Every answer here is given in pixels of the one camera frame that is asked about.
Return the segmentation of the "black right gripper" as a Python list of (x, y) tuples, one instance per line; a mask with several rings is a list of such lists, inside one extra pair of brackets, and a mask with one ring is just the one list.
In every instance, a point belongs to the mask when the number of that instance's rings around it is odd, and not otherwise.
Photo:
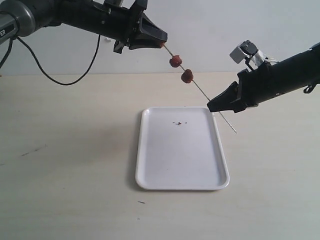
[(272, 76), (271, 66), (270, 63), (263, 63), (257, 69), (249, 71), (246, 68), (240, 71), (237, 74), (238, 83), (232, 82), (226, 90), (207, 103), (210, 112), (239, 113), (270, 100), (272, 98), (269, 85)]

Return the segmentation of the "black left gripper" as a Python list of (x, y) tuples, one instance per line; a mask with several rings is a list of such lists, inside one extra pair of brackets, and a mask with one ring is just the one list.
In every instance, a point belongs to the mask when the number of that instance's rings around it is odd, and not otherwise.
[(166, 43), (168, 34), (156, 26), (145, 13), (147, 0), (135, 0), (130, 8), (125, 10), (124, 33), (120, 40), (113, 46), (114, 53), (122, 53), (124, 47), (136, 49), (161, 49), (161, 43)]

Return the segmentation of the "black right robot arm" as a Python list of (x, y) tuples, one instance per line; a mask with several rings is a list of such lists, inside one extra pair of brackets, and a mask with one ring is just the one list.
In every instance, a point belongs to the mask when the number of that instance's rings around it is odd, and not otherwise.
[(282, 61), (266, 56), (254, 43), (246, 40), (229, 55), (247, 68), (237, 74), (238, 81), (207, 103), (210, 112), (242, 112), (260, 103), (292, 91), (309, 94), (320, 83), (320, 45)]

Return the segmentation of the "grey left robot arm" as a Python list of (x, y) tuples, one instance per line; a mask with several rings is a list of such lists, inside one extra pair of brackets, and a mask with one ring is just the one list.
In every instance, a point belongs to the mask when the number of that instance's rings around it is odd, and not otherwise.
[(0, 41), (27, 37), (45, 27), (69, 25), (115, 40), (113, 51), (124, 47), (160, 49), (168, 34), (144, 13), (146, 0), (126, 8), (120, 0), (4, 0), (0, 3)]

